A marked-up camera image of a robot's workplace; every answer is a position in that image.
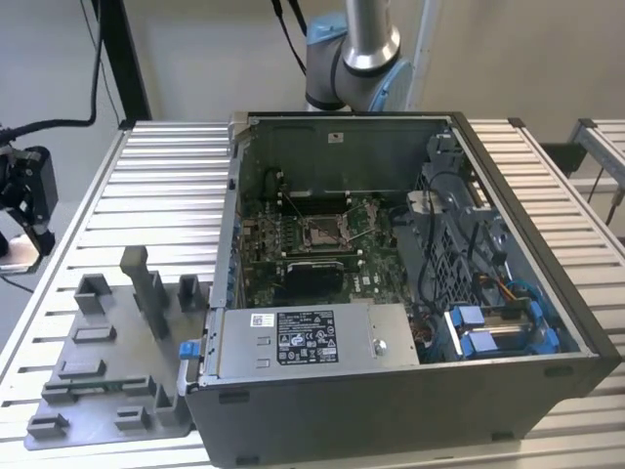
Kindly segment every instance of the gray plastic block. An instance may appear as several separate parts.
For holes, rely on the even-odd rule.
[[[147,415],[146,408],[141,405],[120,407],[117,410],[115,426],[122,432],[147,430],[149,427],[149,415]]]
[[[181,276],[178,282],[178,301],[183,313],[206,311],[207,303],[199,287],[197,276]]]
[[[154,415],[165,427],[180,425],[189,419],[187,402],[178,393],[170,399],[165,389],[159,386],[154,399]]]
[[[137,382],[123,384],[121,390],[126,396],[154,396],[156,394],[156,383],[151,376],[143,376]]]
[[[103,360],[78,363],[64,362],[57,375],[60,379],[95,378],[96,376],[103,376],[105,372],[106,363]]]
[[[38,415],[30,418],[26,432],[37,440],[60,438],[64,437],[68,426],[69,422],[60,413]]]
[[[102,274],[83,276],[76,292],[74,300],[78,304],[83,315],[103,315],[104,306],[101,297],[110,294],[110,287]]]
[[[50,389],[50,384],[44,384],[41,391],[41,399],[50,405],[55,405],[75,403],[78,397],[72,394],[69,388]]]
[[[168,298],[158,273],[147,271],[145,246],[128,246],[124,249],[119,268],[133,282],[136,301],[144,314],[155,339],[169,334],[167,320],[163,317]]]
[[[71,339],[76,344],[89,344],[115,340],[115,335],[117,333],[112,325],[96,325],[74,329]]]
[[[208,284],[200,282],[199,287],[206,302]],[[112,286],[110,290],[101,297],[105,315],[76,315],[51,380],[42,391],[36,416],[62,413],[70,425],[55,438],[28,434],[24,439],[28,449],[176,438],[190,431],[192,420],[185,399],[177,396],[178,351],[182,342],[202,336],[205,314],[183,313],[179,285],[164,285],[168,306],[163,306],[163,318],[169,334],[156,340],[137,308],[135,289]],[[115,331],[112,340],[91,341],[108,337],[111,330]],[[146,417],[139,413],[133,420],[130,414],[119,415],[124,407],[142,407]],[[147,422],[146,427],[140,428],[138,422]]]

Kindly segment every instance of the blue tab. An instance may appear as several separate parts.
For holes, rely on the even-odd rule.
[[[540,309],[540,305],[537,302],[532,301],[529,305],[529,311],[536,321],[536,324],[540,324],[543,320],[543,310]]]
[[[465,325],[470,327],[484,325],[484,314],[479,306],[461,306],[459,309],[462,322]]]
[[[329,41],[348,32],[348,22],[344,13],[330,13],[311,20],[306,43],[311,46]]]
[[[180,344],[178,349],[178,357],[180,360],[193,360],[199,358],[199,341],[188,340]]]
[[[551,355],[558,351],[559,346],[558,334],[550,327],[545,331],[543,341],[540,344],[531,344],[529,348],[538,355]]]
[[[460,348],[467,359],[470,359],[476,353],[476,349],[473,348],[471,339],[467,335],[460,339]]]
[[[451,310],[451,323],[454,327],[460,327],[462,325],[462,315],[460,314],[459,306]]]
[[[473,348],[476,350],[476,355],[497,351],[495,339],[492,338],[492,335],[487,330],[469,332],[467,335],[471,339]]]

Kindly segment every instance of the metal table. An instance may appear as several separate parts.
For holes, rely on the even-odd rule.
[[[472,125],[573,283],[625,355],[625,252],[524,128]],[[26,451],[21,439],[69,332],[83,274],[111,284],[123,247],[146,244],[163,281],[211,280],[228,171],[226,124],[143,122],[115,139],[0,356],[0,464],[48,468],[209,465],[199,436]],[[304,467],[606,467],[625,461],[625,365],[557,405],[521,442],[298,464]]]

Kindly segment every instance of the open computer tower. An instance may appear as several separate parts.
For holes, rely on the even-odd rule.
[[[239,114],[199,356],[211,462],[522,438],[619,362],[459,113]]]

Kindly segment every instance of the motherboard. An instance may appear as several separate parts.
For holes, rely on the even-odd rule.
[[[377,194],[282,194],[243,207],[241,257],[248,308],[411,303],[392,206]]]

